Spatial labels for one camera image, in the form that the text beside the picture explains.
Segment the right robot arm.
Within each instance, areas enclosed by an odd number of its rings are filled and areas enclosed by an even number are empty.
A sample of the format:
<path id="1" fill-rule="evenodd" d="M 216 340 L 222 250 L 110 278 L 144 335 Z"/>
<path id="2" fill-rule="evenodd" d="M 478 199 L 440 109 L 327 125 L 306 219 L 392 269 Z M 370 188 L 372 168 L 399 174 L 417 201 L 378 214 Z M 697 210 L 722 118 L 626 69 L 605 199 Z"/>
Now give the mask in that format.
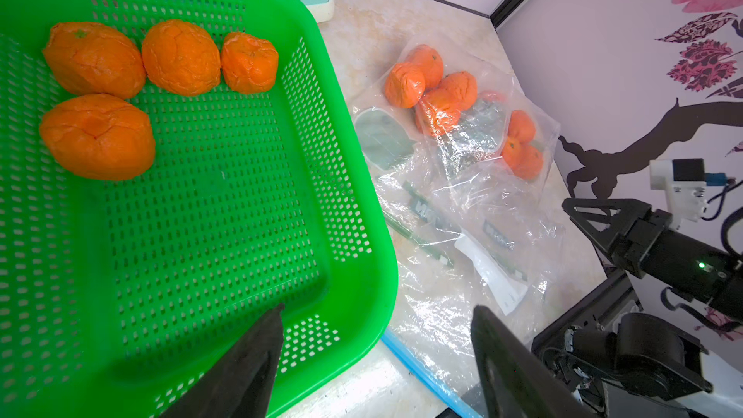
<path id="1" fill-rule="evenodd" d="M 742 413 L 742 373 L 693 334 L 628 308 L 633 279 L 663 284 L 662 305 L 729 335 L 742 325 L 742 255 L 673 229 L 673 216 L 636 199 L 566 199 L 572 223 L 613 274 L 532 343 L 572 392 L 615 387 L 698 417 Z"/>

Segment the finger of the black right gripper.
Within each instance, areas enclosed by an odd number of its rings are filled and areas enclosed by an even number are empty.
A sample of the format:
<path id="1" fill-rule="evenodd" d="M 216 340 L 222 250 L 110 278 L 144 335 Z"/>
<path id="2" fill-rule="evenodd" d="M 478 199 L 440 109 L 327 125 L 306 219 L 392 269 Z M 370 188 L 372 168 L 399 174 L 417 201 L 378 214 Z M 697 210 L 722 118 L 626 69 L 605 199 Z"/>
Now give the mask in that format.
<path id="1" fill-rule="evenodd" d="M 628 232 L 651 206 L 638 199 L 564 199 L 562 209 L 582 232 Z"/>
<path id="2" fill-rule="evenodd" d="M 611 265 L 609 251 L 613 245 L 611 222 L 615 212 L 614 199 L 564 199 L 562 210 L 570 221 L 590 241 L 603 265 Z"/>

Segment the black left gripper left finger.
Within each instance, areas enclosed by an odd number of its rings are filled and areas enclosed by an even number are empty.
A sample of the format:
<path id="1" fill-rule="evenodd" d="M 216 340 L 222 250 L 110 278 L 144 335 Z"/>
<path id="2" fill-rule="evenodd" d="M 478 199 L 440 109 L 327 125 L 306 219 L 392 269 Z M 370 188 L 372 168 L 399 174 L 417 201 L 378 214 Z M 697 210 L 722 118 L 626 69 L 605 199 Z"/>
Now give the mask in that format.
<path id="1" fill-rule="evenodd" d="M 265 417 L 284 345 L 284 305 L 267 311 L 164 417 Z"/>

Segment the orange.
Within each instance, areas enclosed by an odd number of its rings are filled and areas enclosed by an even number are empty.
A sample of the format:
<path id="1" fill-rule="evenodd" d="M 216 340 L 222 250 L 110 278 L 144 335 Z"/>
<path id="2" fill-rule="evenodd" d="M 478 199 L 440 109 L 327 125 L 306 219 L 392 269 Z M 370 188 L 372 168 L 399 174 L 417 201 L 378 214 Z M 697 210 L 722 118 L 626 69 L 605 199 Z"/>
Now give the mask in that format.
<path id="1" fill-rule="evenodd" d="M 57 164 L 87 179 L 133 179 L 150 170 L 156 157 L 149 116 L 108 94 L 58 104 L 42 117 L 40 135 Z"/>
<path id="2" fill-rule="evenodd" d="M 179 19 L 151 27 L 141 54 L 149 81 L 169 93 L 195 97 L 221 82 L 220 50 L 203 28 Z"/>
<path id="3" fill-rule="evenodd" d="M 146 83 L 139 48 L 123 33 L 102 23 L 54 25 L 43 56 L 56 81 L 77 96 L 110 94 L 128 100 Z"/>
<path id="4" fill-rule="evenodd" d="M 221 52 L 226 85 L 244 95 L 270 91 L 276 82 L 279 54 L 274 45 L 243 32 L 231 32 Z"/>

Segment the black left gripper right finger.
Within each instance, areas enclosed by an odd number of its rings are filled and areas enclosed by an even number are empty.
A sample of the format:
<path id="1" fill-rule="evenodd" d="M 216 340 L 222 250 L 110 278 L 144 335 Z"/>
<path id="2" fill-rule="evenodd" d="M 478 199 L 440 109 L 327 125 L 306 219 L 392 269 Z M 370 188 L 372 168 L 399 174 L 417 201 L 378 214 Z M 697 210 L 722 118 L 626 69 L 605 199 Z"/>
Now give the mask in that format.
<path id="1" fill-rule="evenodd" d="M 591 415 L 488 307 L 474 308 L 470 337 L 487 416 Z"/>

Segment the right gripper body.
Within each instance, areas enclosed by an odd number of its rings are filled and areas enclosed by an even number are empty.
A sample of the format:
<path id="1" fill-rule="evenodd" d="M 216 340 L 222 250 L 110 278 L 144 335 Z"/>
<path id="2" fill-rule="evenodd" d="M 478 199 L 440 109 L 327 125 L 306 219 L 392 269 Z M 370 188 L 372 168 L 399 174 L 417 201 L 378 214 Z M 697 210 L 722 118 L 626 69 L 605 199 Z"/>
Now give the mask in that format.
<path id="1" fill-rule="evenodd" d="M 664 211 L 617 212 L 609 222 L 609 259 L 641 279 L 650 276 L 678 297 L 742 317 L 742 262 L 669 227 Z"/>

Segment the clear blue-zip bag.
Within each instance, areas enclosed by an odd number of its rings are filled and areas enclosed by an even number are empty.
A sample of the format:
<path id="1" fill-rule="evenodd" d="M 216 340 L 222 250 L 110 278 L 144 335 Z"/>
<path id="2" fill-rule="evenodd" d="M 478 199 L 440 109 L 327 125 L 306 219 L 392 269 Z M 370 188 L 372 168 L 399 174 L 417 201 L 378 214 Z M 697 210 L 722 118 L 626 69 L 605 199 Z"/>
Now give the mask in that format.
<path id="1" fill-rule="evenodd" d="M 449 408 L 482 417 L 473 312 L 490 309 L 531 344 L 577 303 L 584 291 L 565 255 L 565 227 L 512 182 L 428 193 L 387 175 L 377 191 L 398 252 L 394 352 Z"/>

